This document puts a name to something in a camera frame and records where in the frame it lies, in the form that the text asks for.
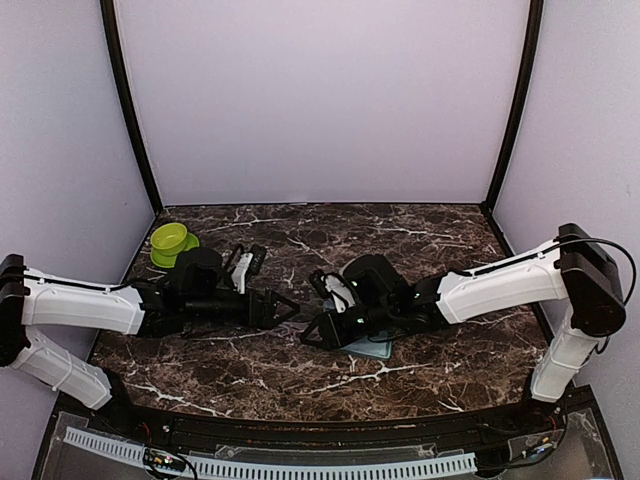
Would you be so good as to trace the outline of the brown sunglasses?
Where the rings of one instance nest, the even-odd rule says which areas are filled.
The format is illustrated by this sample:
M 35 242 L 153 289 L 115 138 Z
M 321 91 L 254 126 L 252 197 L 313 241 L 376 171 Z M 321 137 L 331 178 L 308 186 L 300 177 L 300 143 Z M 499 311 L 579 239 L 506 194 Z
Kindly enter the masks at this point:
M 297 337 L 307 328 L 307 326 L 308 324 L 306 322 L 286 321 L 281 323 L 275 329 L 275 332 L 281 337 Z

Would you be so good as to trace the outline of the dark grey glasses case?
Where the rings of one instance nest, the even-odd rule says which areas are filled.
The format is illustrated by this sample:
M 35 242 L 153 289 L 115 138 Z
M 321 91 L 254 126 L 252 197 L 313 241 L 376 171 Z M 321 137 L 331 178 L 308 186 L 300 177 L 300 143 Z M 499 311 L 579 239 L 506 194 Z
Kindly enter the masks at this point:
M 350 355 L 383 361 L 391 358 L 392 350 L 393 340 L 388 331 L 381 331 L 371 338 L 361 338 L 341 348 L 342 352 Z

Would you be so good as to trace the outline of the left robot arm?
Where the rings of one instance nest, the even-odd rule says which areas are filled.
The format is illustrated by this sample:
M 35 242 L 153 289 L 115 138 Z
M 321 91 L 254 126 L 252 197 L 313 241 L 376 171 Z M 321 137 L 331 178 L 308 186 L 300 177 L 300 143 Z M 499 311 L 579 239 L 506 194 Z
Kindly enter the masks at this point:
M 121 285 L 82 283 L 27 267 L 22 256 L 1 263 L 1 364 L 101 410 L 120 436 L 141 427 L 115 374 L 91 366 L 48 339 L 41 325 L 107 330 L 141 338 L 181 333 L 190 322 L 237 324 L 271 330 L 296 316 L 299 305 L 281 294 L 249 287 L 266 251 L 254 245 L 231 264 L 213 249 L 178 254 L 161 279 Z

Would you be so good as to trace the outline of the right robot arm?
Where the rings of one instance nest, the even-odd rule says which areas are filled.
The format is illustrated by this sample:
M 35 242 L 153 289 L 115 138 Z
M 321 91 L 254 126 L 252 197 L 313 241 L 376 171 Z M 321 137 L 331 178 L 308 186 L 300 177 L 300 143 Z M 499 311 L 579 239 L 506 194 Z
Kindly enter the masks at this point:
M 316 270 L 310 275 L 316 293 L 332 305 L 310 322 L 300 340 L 331 351 L 381 331 L 403 336 L 436 332 L 495 311 L 566 300 L 561 327 L 531 375 L 529 396 L 510 413 L 511 426 L 530 434 L 547 420 L 548 403 L 561 399 L 591 353 L 626 322 L 633 291 L 623 289 L 608 246 L 625 250 L 568 223 L 535 249 L 415 283 L 385 256 L 362 255 L 337 273 Z

